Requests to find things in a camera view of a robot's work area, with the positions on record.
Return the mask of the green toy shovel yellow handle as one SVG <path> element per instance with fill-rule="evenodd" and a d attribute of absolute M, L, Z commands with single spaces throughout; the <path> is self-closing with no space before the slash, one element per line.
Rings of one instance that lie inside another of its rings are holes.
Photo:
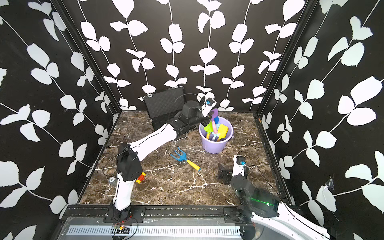
<path fill-rule="evenodd" d="M 212 123 L 213 122 L 210 122 L 207 126 L 204 127 L 204 130 L 207 132 L 206 134 L 207 140 L 210 139 L 211 134 L 214 132 Z"/>

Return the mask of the purple toy shovel pink handle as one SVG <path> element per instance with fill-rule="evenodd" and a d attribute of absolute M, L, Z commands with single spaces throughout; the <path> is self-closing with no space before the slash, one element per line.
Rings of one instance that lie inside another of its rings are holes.
<path fill-rule="evenodd" d="M 210 114 L 211 114 L 211 121 L 212 121 L 213 133 L 214 133 L 214 134 L 217 134 L 217 133 L 218 133 L 218 129 L 217 129 L 217 126 L 216 126 L 216 118 L 217 118 L 218 115 L 219 115 L 219 111 L 218 111 L 218 109 L 212 109 L 212 110 L 210 111 Z"/>

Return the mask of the blue toy rake yellow handle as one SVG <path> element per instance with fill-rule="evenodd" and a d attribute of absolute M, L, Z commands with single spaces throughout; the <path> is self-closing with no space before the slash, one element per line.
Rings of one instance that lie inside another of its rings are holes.
<path fill-rule="evenodd" d="M 191 160 L 188 159 L 187 153 L 185 153 L 183 150 L 181 150 L 180 147 L 178 147 L 178 149 L 175 150 L 175 154 L 176 154 L 176 156 L 171 154 L 171 157 L 173 157 L 178 162 L 186 162 L 191 167 L 193 167 L 195 170 L 197 170 L 198 172 L 201 170 L 200 166 L 198 166 L 197 164 L 195 164 L 194 162 L 192 162 Z"/>

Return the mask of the light blue toy shovel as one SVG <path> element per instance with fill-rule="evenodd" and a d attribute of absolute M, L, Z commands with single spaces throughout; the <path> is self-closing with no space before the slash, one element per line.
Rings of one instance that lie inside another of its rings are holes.
<path fill-rule="evenodd" d="M 218 133 L 218 131 L 219 131 L 219 127 L 220 127 L 220 123 L 217 123 L 216 124 L 216 130 L 217 130 L 217 132 L 215 133 L 215 132 L 212 132 L 212 135 L 213 135 L 213 137 L 212 137 L 212 141 L 217 141 L 217 139 L 218 139 L 218 137 L 219 137 L 219 133 Z"/>

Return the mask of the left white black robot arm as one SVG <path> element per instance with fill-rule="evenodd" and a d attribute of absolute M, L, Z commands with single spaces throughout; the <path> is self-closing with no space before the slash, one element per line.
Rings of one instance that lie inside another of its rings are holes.
<path fill-rule="evenodd" d="M 196 101 L 187 101 L 180 112 L 154 133 L 136 142 L 121 144 L 116 158 L 117 188 L 112 201 L 115 210 L 122 212 L 129 209 L 134 184 L 143 172 L 141 161 L 195 127 L 208 125 L 212 117 L 210 112 L 216 104 L 212 98 L 205 100 L 202 106 Z"/>

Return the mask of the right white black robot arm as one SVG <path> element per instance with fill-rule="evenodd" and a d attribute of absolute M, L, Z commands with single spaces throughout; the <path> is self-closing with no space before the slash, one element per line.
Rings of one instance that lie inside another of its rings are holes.
<path fill-rule="evenodd" d="M 234 190 L 240 200 L 235 209 L 225 208 L 225 220 L 264 226 L 289 240 L 334 240 L 332 231 L 318 226 L 285 205 L 267 190 L 255 187 L 247 179 L 249 168 L 245 159 L 235 156 L 232 170 L 219 164 L 219 179 Z"/>

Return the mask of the purple plastic bucket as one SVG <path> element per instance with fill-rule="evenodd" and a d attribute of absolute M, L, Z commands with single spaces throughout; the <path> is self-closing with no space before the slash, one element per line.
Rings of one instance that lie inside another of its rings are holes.
<path fill-rule="evenodd" d="M 233 138 L 234 135 L 234 129 L 232 124 L 225 118 L 219 117 L 219 124 L 224 125 L 229 128 L 226 136 L 219 141 L 213 141 L 213 135 L 211 135 L 210 139 L 206 138 L 207 132 L 204 130 L 203 125 L 199 125 L 199 134 L 202 140 L 203 148 L 206 152 L 210 154 L 219 154 L 221 153 L 224 148 L 227 146 L 228 142 Z"/>

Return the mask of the open black foam case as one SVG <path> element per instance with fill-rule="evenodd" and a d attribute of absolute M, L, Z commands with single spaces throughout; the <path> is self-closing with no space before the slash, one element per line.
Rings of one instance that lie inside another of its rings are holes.
<path fill-rule="evenodd" d="M 184 93 L 184 87 L 179 86 L 143 97 L 154 131 L 182 110 Z"/>

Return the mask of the yellow red toy truck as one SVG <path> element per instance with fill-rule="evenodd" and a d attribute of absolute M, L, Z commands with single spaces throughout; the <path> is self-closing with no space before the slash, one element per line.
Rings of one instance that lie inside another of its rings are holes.
<path fill-rule="evenodd" d="M 142 172 L 142 174 L 136 179 L 136 183 L 141 184 L 146 179 L 146 173 Z"/>

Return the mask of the small clear glass jar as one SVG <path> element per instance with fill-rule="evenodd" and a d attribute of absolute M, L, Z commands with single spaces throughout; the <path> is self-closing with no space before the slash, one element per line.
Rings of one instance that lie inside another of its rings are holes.
<path fill-rule="evenodd" d="M 117 186 L 117 178 L 116 177 L 110 177 L 109 178 L 109 184 L 113 187 L 116 187 Z"/>

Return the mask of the white perforated strip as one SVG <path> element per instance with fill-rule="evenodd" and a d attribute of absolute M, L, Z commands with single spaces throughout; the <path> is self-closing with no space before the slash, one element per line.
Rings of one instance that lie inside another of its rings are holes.
<path fill-rule="evenodd" d="M 237 238 L 241 231 L 238 226 L 125 226 L 122 230 L 110 226 L 70 226 L 65 235 Z"/>

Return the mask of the black front mounting rail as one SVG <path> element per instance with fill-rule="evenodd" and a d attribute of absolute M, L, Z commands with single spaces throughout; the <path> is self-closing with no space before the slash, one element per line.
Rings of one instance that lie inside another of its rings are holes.
<path fill-rule="evenodd" d="M 240 206 L 167 206 L 167 205 L 131 205 L 119 212 L 110 205 L 71 205 L 58 225 L 64 226 L 70 218 L 101 220 L 107 223 L 119 223 L 129 217 L 142 223 L 145 218 L 223 218 L 229 223 L 245 223 L 251 216 L 251 209 Z"/>

